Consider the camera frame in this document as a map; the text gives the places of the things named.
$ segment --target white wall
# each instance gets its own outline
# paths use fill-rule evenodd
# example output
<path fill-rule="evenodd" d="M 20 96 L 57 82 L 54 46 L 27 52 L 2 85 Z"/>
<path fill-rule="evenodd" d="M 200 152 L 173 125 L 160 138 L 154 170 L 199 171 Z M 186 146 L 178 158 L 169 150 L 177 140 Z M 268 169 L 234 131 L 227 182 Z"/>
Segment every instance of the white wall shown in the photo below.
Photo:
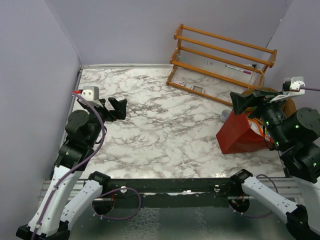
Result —
<path fill-rule="evenodd" d="M 292 0 L 46 2 L 73 39 L 82 63 L 92 65 L 168 64 L 180 23 L 265 47 Z"/>
<path fill-rule="evenodd" d="M 0 2 L 0 239 L 35 214 L 79 58 L 43 0 Z"/>
<path fill-rule="evenodd" d="M 294 0 L 268 48 L 278 49 L 273 68 L 266 71 L 266 84 L 281 89 L 285 77 L 303 76 L 305 85 L 320 88 L 320 1 Z M 305 91 L 293 99 L 297 107 L 320 111 L 320 92 Z"/>

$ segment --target black metal frame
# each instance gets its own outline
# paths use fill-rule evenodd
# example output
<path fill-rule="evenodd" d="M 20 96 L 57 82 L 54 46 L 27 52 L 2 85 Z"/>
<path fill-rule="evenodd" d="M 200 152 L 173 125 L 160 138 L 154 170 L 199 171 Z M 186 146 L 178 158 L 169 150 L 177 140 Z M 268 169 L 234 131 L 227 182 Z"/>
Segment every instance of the black metal frame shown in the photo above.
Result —
<path fill-rule="evenodd" d="M 243 194 L 242 188 L 230 178 L 167 178 L 167 179 L 111 179 L 109 189 L 122 186 L 138 191 L 142 208 L 227 208 L 228 197 Z M 105 200 L 94 202 L 95 207 L 105 207 L 113 202 L 114 208 L 136 208 L 139 198 L 133 191 L 116 192 Z"/>

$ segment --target red bag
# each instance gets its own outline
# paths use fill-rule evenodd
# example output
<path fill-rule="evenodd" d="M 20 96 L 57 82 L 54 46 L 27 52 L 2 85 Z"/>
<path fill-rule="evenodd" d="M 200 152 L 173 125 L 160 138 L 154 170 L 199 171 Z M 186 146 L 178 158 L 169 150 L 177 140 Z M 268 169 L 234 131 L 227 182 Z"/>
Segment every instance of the red bag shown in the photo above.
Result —
<path fill-rule="evenodd" d="M 246 115 L 235 115 L 234 111 L 216 134 L 216 138 L 223 154 L 247 153 L 267 148 L 264 137 L 251 129 Z M 267 144 L 269 148 L 273 145 L 272 141 Z"/>

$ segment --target small box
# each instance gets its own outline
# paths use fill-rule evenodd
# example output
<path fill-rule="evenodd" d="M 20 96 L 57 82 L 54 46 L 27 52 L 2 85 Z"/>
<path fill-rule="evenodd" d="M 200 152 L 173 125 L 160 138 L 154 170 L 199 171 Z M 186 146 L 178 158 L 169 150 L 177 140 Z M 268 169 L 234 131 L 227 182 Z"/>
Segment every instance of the small box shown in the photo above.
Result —
<path fill-rule="evenodd" d="M 173 83 L 174 84 L 178 84 L 178 85 L 180 85 L 182 87 L 184 87 L 186 85 L 185 81 L 179 80 L 178 78 L 174 79 Z"/>
<path fill-rule="evenodd" d="M 205 93 L 205 89 L 203 87 L 200 87 L 200 86 L 192 85 L 191 89 L 195 90 L 197 92 L 203 93 L 203 94 Z"/>
<path fill-rule="evenodd" d="M 91 90 L 92 91 L 92 95 L 91 96 L 93 98 L 93 101 L 99 100 L 99 87 L 97 86 L 84 86 L 83 89 L 84 90 Z"/>

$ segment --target marble surface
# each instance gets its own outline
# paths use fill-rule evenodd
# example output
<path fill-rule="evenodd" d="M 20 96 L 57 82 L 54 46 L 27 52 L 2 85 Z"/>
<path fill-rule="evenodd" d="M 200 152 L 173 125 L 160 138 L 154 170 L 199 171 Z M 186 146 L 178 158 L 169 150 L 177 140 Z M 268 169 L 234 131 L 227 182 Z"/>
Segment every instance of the marble surface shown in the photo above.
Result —
<path fill-rule="evenodd" d="M 100 98 L 126 98 L 127 118 L 107 122 L 102 149 L 82 178 L 100 171 L 112 178 L 216 178 L 240 169 L 283 177 L 277 152 L 222 154 L 216 133 L 223 104 L 166 85 L 171 68 L 84 69 L 79 84 L 100 88 Z M 175 78 L 229 98 L 243 88 L 179 69 Z M 76 102 L 74 110 L 81 109 Z"/>

